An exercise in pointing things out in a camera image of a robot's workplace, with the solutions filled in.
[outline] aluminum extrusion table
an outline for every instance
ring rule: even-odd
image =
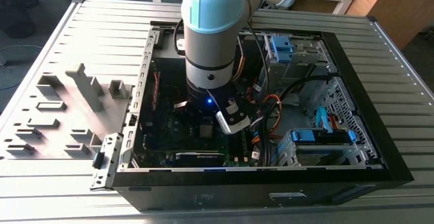
[[[150,21],[176,22],[179,11],[176,4],[75,0],[0,117],[0,140],[7,137],[5,128],[15,123],[19,113],[25,113],[23,96],[35,89],[37,74],[80,61],[85,73],[100,82],[121,79],[125,84],[134,84]],[[4,159],[0,160],[0,220],[65,222],[97,218],[111,223],[121,218],[123,223],[143,223],[138,219],[179,220],[187,216],[206,217],[200,220],[207,223],[288,223],[294,220],[366,223],[367,217],[370,222],[431,221],[434,96],[381,26],[366,17],[275,10],[258,11],[252,20],[256,28],[336,34],[415,181],[332,207],[140,213],[116,192],[89,192],[92,160]],[[248,217],[222,217],[227,215]]]

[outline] sticker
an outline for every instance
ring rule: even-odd
[[[252,85],[252,88],[259,92],[260,91],[260,86],[258,84]]]
[[[307,196],[302,192],[294,192],[294,193],[270,193],[268,194],[271,200],[276,199],[287,199],[287,198],[295,198],[295,197],[306,197]]]
[[[251,158],[252,158],[252,159],[259,159],[259,153],[254,151],[254,152],[251,153]]]

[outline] black cable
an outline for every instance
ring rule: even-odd
[[[258,45],[258,49],[259,49],[259,53],[260,53],[260,57],[262,57],[262,60],[263,60],[263,66],[264,66],[264,70],[266,70],[266,80],[264,80],[264,84],[262,86],[262,89],[260,91],[263,91],[264,93],[267,92],[268,90],[268,66],[267,66],[267,62],[266,62],[266,57],[264,57],[264,53],[263,53],[263,49],[260,47],[260,44],[259,44],[259,39],[258,39],[258,36],[255,34],[255,31],[250,25],[250,22],[247,22],[247,25],[248,25],[248,29],[250,29],[250,32],[255,38],[255,41],[256,41],[256,45]]]
[[[296,80],[290,86],[284,88],[284,90],[280,93],[279,99],[283,101],[286,98],[286,95],[291,93],[295,89],[298,89],[303,84],[306,84],[310,81],[314,80],[322,80],[322,81],[328,81],[332,79],[335,76],[332,75],[318,75],[318,76],[310,76],[306,78],[302,78]],[[268,138],[268,130],[267,130],[267,122],[268,122],[268,117],[271,115],[272,109],[276,106],[278,101],[275,101],[267,108],[267,111],[263,115],[263,119],[259,123],[259,142],[260,142],[260,153],[259,153],[259,164],[260,166],[270,166],[271,165],[271,143],[270,143],[270,138]]]
[[[184,25],[184,21],[183,19],[179,20],[176,26],[175,26],[175,30],[174,30],[174,46],[175,46],[175,51],[178,55],[186,55],[186,51],[184,50],[179,50],[178,49],[178,45],[176,45],[176,36],[178,36],[178,30],[180,28],[180,26]]]

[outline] cable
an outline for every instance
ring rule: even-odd
[[[37,45],[12,45],[12,46],[8,46],[5,48],[1,48],[0,51],[8,50],[8,49],[16,48],[16,47],[35,47],[35,48],[41,49],[41,46],[37,46]]]
[[[335,76],[332,75],[319,75],[319,76],[310,76],[306,78],[302,78],[296,80],[290,86],[284,88],[284,90],[280,93],[279,99],[283,101],[286,95],[291,93],[295,89],[298,89],[304,83],[314,81],[314,80],[322,80],[322,81],[328,81],[332,79]],[[275,101],[270,106],[268,109],[264,113],[264,118],[262,119],[259,123],[259,141],[260,141],[260,153],[259,153],[259,164],[260,166],[268,166],[271,164],[270,162],[270,157],[271,157],[271,144],[270,144],[270,138],[268,138],[268,132],[267,132],[267,121],[268,117],[272,112],[272,108],[276,105]]]
[[[264,65],[264,70],[266,70],[266,80],[264,80],[264,84],[263,84],[263,87],[262,87],[262,91],[266,93],[267,90],[268,90],[268,66],[267,66],[267,62],[266,62],[266,57],[264,57],[264,53],[263,53],[263,49],[260,47],[260,44],[259,44],[259,39],[258,39],[258,36],[255,34],[255,31],[251,27],[251,24],[250,22],[247,22],[247,25],[248,25],[248,29],[250,29],[250,32],[255,38],[255,41],[256,41],[256,45],[258,45],[258,49],[259,49],[259,53],[260,53],[260,57],[263,59],[263,65]]]
[[[243,68],[244,68],[244,62],[246,62],[243,44],[242,44],[242,41],[239,39],[239,36],[236,37],[236,40],[238,40],[238,45],[239,45],[240,58],[239,58],[238,70],[236,70],[236,73],[235,73],[235,75],[232,77],[232,82],[236,81],[236,79],[239,79],[239,76],[242,75]]]
[[[9,88],[15,88],[15,87],[19,86],[19,85],[20,85],[20,83],[17,83],[17,84],[15,84],[15,85],[12,85],[12,86],[9,86],[9,87],[0,88],[0,91],[4,91],[4,90],[7,90],[7,89],[9,89]]]
[[[175,51],[178,55],[186,55],[186,51],[184,50],[179,50],[178,49],[178,45],[176,45],[176,36],[178,36],[178,30],[180,28],[180,26],[184,24],[183,19],[179,20],[176,26],[175,26],[175,30],[174,30],[174,47],[175,47]]]

